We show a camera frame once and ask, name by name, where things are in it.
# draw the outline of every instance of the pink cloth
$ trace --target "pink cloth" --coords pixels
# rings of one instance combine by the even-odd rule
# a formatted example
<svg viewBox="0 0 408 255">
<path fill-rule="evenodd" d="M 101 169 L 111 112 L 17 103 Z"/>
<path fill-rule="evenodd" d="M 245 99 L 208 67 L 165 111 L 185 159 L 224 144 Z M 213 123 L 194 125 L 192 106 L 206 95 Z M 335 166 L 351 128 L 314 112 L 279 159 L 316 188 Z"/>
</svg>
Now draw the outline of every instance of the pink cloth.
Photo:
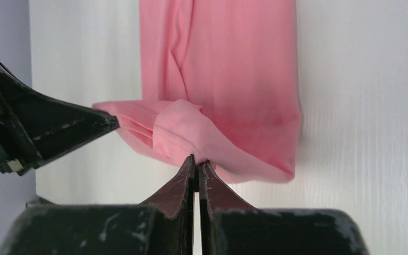
<svg viewBox="0 0 408 255">
<path fill-rule="evenodd" d="M 295 0 L 140 0 L 142 100 L 116 115 L 136 152 L 210 160 L 226 182 L 294 177 Z"/>
</svg>

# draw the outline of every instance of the pink sleeve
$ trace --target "pink sleeve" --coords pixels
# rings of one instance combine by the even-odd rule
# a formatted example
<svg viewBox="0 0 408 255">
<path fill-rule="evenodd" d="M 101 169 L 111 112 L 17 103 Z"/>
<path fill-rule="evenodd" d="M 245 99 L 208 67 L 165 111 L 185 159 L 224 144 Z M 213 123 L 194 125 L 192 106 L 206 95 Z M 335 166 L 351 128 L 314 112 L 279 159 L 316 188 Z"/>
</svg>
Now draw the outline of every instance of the pink sleeve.
<svg viewBox="0 0 408 255">
<path fill-rule="evenodd" d="M 294 177 L 294 0 L 140 0 L 143 99 L 95 104 L 137 152 L 227 182 Z"/>
</svg>

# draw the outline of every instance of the pink fabric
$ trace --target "pink fabric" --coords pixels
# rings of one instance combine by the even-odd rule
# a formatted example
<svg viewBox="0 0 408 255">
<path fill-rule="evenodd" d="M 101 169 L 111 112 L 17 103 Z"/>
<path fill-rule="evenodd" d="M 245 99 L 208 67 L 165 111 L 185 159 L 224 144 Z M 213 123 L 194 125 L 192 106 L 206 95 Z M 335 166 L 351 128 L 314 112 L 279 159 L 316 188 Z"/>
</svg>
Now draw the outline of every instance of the pink fabric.
<svg viewBox="0 0 408 255">
<path fill-rule="evenodd" d="M 138 153 L 210 160 L 226 182 L 294 177 L 295 0 L 140 0 L 142 100 L 116 115 Z"/>
</svg>

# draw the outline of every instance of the gray wall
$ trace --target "gray wall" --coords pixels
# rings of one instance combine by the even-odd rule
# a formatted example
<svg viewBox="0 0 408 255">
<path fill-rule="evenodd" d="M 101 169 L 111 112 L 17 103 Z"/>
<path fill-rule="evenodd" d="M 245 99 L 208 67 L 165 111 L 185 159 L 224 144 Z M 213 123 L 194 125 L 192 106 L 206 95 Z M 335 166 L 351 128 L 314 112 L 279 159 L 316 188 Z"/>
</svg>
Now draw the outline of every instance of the gray wall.
<svg viewBox="0 0 408 255">
<path fill-rule="evenodd" d="M 0 0 L 0 61 L 30 85 L 30 32 L 28 0 Z M 0 173 L 0 243 L 11 222 L 35 196 L 35 173 L 24 177 Z"/>
</svg>

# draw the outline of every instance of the white textured surface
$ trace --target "white textured surface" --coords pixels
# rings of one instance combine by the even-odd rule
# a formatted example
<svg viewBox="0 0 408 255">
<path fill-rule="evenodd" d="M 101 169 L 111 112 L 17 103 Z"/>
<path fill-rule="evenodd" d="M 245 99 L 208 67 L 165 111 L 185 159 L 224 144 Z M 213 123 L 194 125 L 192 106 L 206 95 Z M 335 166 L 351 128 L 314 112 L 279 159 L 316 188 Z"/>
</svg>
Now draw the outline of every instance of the white textured surface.
<svg viewBox="0 0 408 255">
<path fill-rule="evenodd" d="M 298 0 L 296 179 L 233 186 L 259 207 L 349 213 L 372 254 L 408 254 L 408 1 Z M 33 87 L 82 105 L 140 97 L 138 1 L 32 0 Z M 61 203 L 135 203 L 175 173 L 116 133 L 40 169 Z"/>
</svg>

